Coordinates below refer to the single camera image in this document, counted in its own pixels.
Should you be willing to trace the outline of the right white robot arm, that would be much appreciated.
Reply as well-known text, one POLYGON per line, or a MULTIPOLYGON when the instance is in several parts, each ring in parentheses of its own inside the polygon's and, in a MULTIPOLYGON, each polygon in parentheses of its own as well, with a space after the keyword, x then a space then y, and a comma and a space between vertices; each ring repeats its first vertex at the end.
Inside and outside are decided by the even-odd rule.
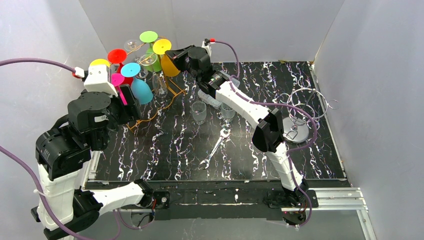
POLYGON ((293 105, 257 102, 248 97, 234 86, 234 75, 213 68, 208 49, 211 43, 212 39, 205 39, 203 46, 190 45, 178 50, 166 50, 165 55, 179 71, 190 74, 205 94, 231 107, 254 128, 252 143, 267 156, 278 172, 284 191, 283 202, 294 206, 307 203, 312 208, 311 198, 307 195, 309 186, 296 170, 290 157, 292 150, 286 145, 287 137, 279 107, 293 109, 309 120, 313 118, 293 105))

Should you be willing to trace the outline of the orange glass yellow base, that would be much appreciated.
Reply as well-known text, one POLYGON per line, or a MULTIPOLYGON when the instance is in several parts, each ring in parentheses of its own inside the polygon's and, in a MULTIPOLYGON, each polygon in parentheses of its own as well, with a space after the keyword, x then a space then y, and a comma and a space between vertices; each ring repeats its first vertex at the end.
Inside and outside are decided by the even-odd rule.
POLYGON ((165 76, 175 77, 180 74, 181 71, 175 67, 171 59, 166 55, 166 51, 172 49, 172 43, 168 39, 157 40, 153 44, 152 49, 155 54, 160 56, 160 64, 165 76))

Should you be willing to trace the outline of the blue wine glass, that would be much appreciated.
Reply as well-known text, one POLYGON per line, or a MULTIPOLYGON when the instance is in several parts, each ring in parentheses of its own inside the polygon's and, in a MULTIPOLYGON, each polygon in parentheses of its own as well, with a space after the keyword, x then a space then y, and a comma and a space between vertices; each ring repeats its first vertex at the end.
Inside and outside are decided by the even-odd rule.
POLYGON ((145 105, 152 101, 153 93, 149 85, 141 79, 136 78, 141 71, 141 66, 135 62, 125 64, 120 74, 124 76, 123 84, 130 85, 132 93, 141 105, 145 105))

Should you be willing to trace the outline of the clear champagne flute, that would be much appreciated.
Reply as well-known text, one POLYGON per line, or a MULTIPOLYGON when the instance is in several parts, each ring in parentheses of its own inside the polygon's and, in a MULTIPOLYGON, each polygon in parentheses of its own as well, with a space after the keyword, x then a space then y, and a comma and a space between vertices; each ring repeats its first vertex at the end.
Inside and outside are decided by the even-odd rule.
POLYGON ((168 88, 160 74, 162 68, 158 55, 154 52, 147 52, 139 58, 138 63, 144 70, 152 73, 151 80, 155 95, 158 98, 166 97, 168 94, 168 88))

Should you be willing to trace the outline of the clear stemless glass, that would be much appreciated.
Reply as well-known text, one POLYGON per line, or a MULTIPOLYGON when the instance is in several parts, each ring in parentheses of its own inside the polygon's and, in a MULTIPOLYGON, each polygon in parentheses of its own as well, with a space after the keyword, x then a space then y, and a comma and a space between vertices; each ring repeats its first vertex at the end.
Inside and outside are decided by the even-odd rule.
POLYGON ((229 105, 222 103, 220 106, 220 113, 225 122, 231 122, 236 112, 229 105))

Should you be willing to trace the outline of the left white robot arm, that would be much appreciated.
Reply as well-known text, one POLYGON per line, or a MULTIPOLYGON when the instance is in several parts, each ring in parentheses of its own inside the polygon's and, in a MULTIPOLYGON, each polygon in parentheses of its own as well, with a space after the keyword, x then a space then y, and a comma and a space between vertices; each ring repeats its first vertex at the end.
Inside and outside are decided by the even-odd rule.
POLYGON ((112 210, 154 203, 154 191, 142 179, 104 191, 81 189, 78 178, 85 163, 107 148, 112 132, 139 119, 141 111, 128 85, 123 87, 122 101, 106 64, 76 68, 75 75, 83 79, 83 92, 35 143, 42 194, 31 213, 49 240, 66 237, 68 230, 83 231, 112 210))

